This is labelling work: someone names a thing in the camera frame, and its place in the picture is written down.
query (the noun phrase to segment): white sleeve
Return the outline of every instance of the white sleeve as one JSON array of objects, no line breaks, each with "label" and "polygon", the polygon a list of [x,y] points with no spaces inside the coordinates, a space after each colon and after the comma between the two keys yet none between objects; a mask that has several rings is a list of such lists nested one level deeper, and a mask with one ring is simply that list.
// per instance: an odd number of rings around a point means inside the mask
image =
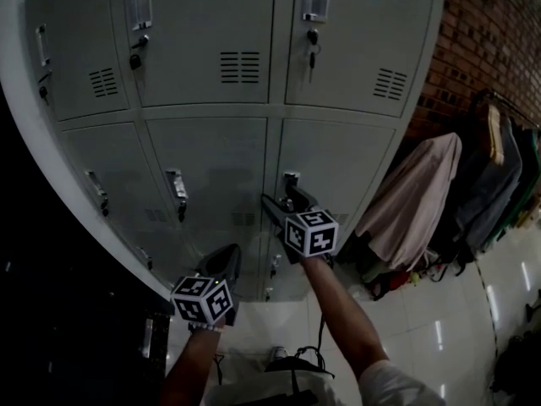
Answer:
[{"label": "white sleeve", "polygon": [[358,388],[363,406],[445,406],[438,394],[387,360],[366,369]]}]

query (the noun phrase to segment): hand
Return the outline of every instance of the hand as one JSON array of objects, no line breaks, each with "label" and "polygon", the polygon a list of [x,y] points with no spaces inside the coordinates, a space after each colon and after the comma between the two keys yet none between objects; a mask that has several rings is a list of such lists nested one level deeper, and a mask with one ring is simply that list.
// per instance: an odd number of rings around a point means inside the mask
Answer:
[{"label": "hand", "polygon": [[219,321],[217,321],[214,326],[217,328],[223,328],[226,325],[226,317],[223,316]]},{"label": "hand", "polygon": [[307,265],[312,265],[314,263],[318,263],[318,261],[322,261],[323,263],[326,263],[325,260],[322,257],[319,257],[318,255],[316,257],[301,257],[301,266],[303,268],[306,268]]}]

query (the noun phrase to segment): metal locker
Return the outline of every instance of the metal locker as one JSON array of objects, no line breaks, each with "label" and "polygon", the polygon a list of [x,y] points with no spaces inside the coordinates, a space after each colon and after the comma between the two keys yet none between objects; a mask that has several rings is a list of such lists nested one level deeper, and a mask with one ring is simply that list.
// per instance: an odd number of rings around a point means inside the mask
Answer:
[{"label": "metal locker", "polygon": [[125,2],[143,107],[267,102],[273,0]]},{"label": "metal locker", "polygon": [[120,233],[145,266],[167,287],[172,289],[181,276],[194,275],[197,262],[180,240],[178,231],[122,228]]},{"label": "metal locker", "polygon": [[432,0],[295,0],[286,102],[400,117],[431,7]]},{"label": "metal locker", "polygon": [[243,302],[253,302],[258,299],[259,287],[260,282],[258,277],[244,274],[237,280],[232,295]]},{"label": "metal locker", "polygon": [[[286,257],[281,243],[276,239],[270,240],[269,264],[265,274],[264,300],[268,302],[300,301],[310,290],[310,283],[300,263],[292,265]],[[271,275],[271,265],[276,263],[276,273]]]},{"label": "metal locker", "polygon": [[147,126],[177,203],[170,176],[181,176],[188,196],[182,226],[195,254],[239,244],[242,273],[257,275],[266,119],[180,118]]},{"label": "metal locker", "polygon": [[25,0],[25,14],[32,66],[57,120],[128,108],[109,0]]},{"label": "metal locker", "polygon": [[328,209],[342,230],[372,183],[393,129],[354,123],[284,119],[278,194],[286,171],[300,173],[298,186]]},{"label": "metal locker", "polygon": [[96,201],[101,204],[107,198],[112,222],[138,230],[173,228],[133,123],[74,129],[63,135]]}]

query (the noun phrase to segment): pink jacket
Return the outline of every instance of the pink jacket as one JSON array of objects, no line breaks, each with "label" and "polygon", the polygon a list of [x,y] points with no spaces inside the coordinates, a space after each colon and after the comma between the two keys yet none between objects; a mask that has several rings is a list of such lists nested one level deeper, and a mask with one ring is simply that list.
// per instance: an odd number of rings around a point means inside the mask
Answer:
[{"label": "pink jacket", "polygon": [[413,269],[438,225],[462,152],[455,133],[423,141],[385,178],[355,228],[390,269]]}]

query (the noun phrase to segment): key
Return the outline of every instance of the key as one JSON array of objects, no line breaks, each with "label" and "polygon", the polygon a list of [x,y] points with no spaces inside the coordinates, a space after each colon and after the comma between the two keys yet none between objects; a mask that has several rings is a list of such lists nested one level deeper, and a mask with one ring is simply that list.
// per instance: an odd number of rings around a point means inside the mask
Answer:
[{"label": "key", "polygon": [[309,73],[308,82],[311,84],[312,83],[312,72],[314,71],[314,66],[315,66],[315,52],[310,53],[309,66],[310,66],[310,73]]}]

